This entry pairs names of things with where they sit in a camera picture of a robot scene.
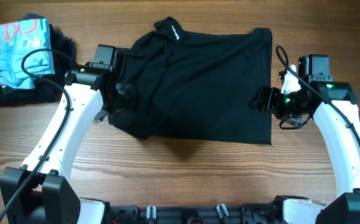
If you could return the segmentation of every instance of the blue folded t-shirt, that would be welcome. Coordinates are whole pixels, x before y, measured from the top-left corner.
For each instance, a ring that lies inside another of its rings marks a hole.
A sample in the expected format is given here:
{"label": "blue folded t-shirt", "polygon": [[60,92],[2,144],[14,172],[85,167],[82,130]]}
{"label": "blue folded t-shirt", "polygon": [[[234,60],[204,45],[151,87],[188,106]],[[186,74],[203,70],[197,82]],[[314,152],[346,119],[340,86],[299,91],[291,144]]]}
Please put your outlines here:
{"label": "blue folded t-shirt", "polygon": [[[0,25],[0,86],[33,89],[34,78],[21,68],[22,59],[37,49],[51,49],[47,19],[30,19]],[[25,62],[25,68],[35,75],[54,74],[51,52],[37,52]]]}

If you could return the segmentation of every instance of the black cable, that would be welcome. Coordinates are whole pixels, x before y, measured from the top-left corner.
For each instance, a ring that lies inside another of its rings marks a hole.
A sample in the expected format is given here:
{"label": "black cable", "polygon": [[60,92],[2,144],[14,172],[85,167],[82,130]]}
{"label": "black cable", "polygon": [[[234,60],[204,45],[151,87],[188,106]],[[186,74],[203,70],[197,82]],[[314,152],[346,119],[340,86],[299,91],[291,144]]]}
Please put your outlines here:
{"label": "black cable", "polygon": [[278,45],[275,48],[275,53],[277,54],[278,59],[281,61],[281,63],[284,65],[284,67],[290,72],[292,73],[292,75],[294,75],[297,79],[299,79],[299,82],[303,84],[303,86],[305,86],[307,89],[309,89],[309,91],[311,91],[312,93],[314,93],[319,99],[321,99],[324,103],[330,105],[330,107],[332,107],[332,109],[334,109],[345,121],[346,126],[348,128],[350,128],[350,130],[352,131],[354,138],[356,138],[357,144],[359,145],[360,148],[360,137],[359,134],[356,131],[356,128],[353,126],[353,124],[350,122],[350,120],[342,113],[341,110],[339,110],[334,104],[332,104],[332,102],[329,99],[326,99],[325,97],[323,97],[320,93],[318,93],[313,87],[311,87],[309,84],[307,84],[307,82],[305,82],[303,79],[301,79],[298,74],[296,74],[289,66],[288,64],[284,61],[284,59],[282,58],[282,56],[280,55],[280,52],[278,50],[282,51],[282,54],[284,55],[285,58],[288,58],[287,53],[285,52],[284,48],[281,47],[280,45]]}
{"label": "black cable", "polygon": [[53,82],[52,80],[49,80],[47,78],[43,78],[37,75],[34,75],[30,72],[28,72],[25,69],[25,61],[27,58],[29,58],[32,54],[37,53],[37,52],[53,52],[56,54],[59,54],[60,56],[65,57],[66,59],[69,59],[71,62],[73,61],[73,59],[71,57],[69,57],[68,55],[65,55],[64,53],[58,51],[58,50],[53,50],[53,49],[38,49],[38,50],[34,50],[29,52],[23,59],[22,59],[22,63],[21,63],[21,68],[22,71],[24,71],[27,75],[29,75],[30,77],[36,78],[36,79],[40,79],[44,82],[50,83],[51,85],[53,85],[54,87],[58,88],[60,91],[62,91],[62,93],[65,96],[65,99],[67,100],[67,107],[65,110],[65,114],[64,114],[64,118],[61,121],[61,124],[57,130],[57,132],[55,133],[54,137],[52,138],[50,144],[47,146],[47,149],[44,151],[43,156],[39,159],[38,163],[36,164],[35,168],[31,171],[31,173],[28,175],[28,177],[22,182],[22,184],[19,186],[19,188],[17,189],[17,191],[14,193],[14,195],[12,195],[10,201],[8,201],[7,205],[4,207],[4,209],[1,211],[0,213],[0,223],[3,220],[4,216],[6,215],[7,211],[11,208],[12,204],[14,203],[15,200],[17,200],[17,198],[20,196],[20,194],[22,193],[22,191],[27,187],[28,183],[31,181],[32,177],[36,174],[36,172],[39,170],[39,168],[42,166],[43,162],[46,160],[47,156],[50,154],[50,151],[53,147],[53,145],[55,144],[56,140],[58,139],[58,137],[60,136],[67,120],[69,117],[69,113],[70,113],[70,109],[71,109],[71,105],[70,105],[70,97],[69,94],[67,93],[67,91],[62,88],[59,84],[57,84],[56,82]]}
{"label": "black cable", "polygon": [[306,120],[304,122],[302,122],[299,126],[297,127],[283,127],[282,125],[288,121],[287,118],[283,118],[279,124],[279,127],[282,129],[282,130],[297,130],[297,129],[301,129],[303,128],[306,124],[309,123],[309,121],[311,120],[311,116],[307,117]]}

